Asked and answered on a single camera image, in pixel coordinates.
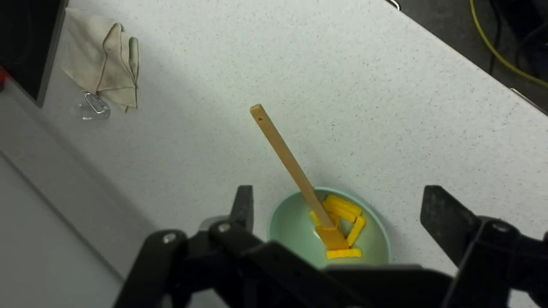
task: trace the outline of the white table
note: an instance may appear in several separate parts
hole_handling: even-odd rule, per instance
[[[432,183],[546,231],[546,116],[382,0],[72,5],[141,39],[141,109],[77,120],[57,60],[43,115],[158,228],[192,234],[250,183],[266,238],[296,188],[248,115],[260,101],[313,183],[380,212],[396,262],[454,270],[418,222]]]

